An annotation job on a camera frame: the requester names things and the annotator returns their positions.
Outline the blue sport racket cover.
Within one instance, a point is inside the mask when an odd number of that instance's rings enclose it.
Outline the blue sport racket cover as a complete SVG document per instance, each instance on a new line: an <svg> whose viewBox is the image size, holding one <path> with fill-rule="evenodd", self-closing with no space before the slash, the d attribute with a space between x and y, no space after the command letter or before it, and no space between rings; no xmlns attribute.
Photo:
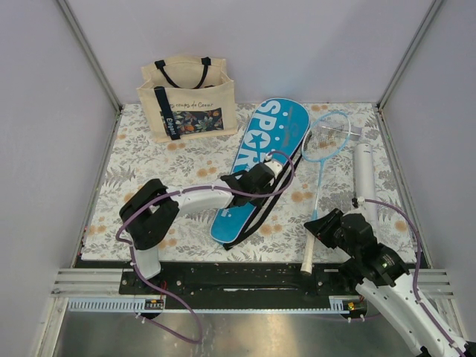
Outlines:
<svg viewBox="0 0 476 357"><path fill-rule="evenodd" d="M248 122L231 173L249 170L274 150L287 154L297 166L309 122L308 111L298 102L283 98L264 101ZM231 250L257 231L279 198L280 195L252 199L242 207L218 210L210 235L226 251Z"/></svg>

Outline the blue badminton racket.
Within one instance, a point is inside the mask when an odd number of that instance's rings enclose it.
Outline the blue badminton racket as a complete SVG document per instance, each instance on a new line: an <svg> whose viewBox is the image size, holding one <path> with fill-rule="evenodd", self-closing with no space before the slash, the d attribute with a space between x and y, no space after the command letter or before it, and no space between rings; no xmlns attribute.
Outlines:
<svg viewBox="0 0 476 357"><path fill-rule="evenodd" d="M347 114L332 111L319 117L308 129L301 145L302 158L318 163L317 189L311 220L318 218L318 201L321 194L324 166L347 145L350 139L351 124Z"/></svg>

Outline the white shuttlecock tube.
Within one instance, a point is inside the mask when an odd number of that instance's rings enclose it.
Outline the white shuttlecock tube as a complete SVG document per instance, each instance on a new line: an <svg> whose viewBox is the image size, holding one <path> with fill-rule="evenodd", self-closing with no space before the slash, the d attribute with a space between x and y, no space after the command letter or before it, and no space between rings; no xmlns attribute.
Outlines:
<svg viewBox="0 0 476 357"><path fill-rule="evenodd" d="M368 143L360 143L353 151L354 186L356 197L376 200L376 183L373 165L373 147ZM379 229L379 218L375 203L366 201L366 220L372 225L374 232Z"/></svg>

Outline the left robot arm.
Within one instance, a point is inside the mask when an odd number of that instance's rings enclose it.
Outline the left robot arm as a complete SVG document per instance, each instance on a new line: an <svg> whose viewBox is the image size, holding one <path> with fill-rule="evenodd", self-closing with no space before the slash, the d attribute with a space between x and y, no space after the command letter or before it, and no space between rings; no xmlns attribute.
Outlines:
<svg viewBox="0 0 476 357"><path fill-rule="evenodd" d="M183 191L165 186L160 179L148 181L119 211L132 238L135 285L146 294L161 287L158 245L177 217L207 209L242 207L270 194L283 165L271 160L250 170L222 176L209 186L192 186Z"/></svg>

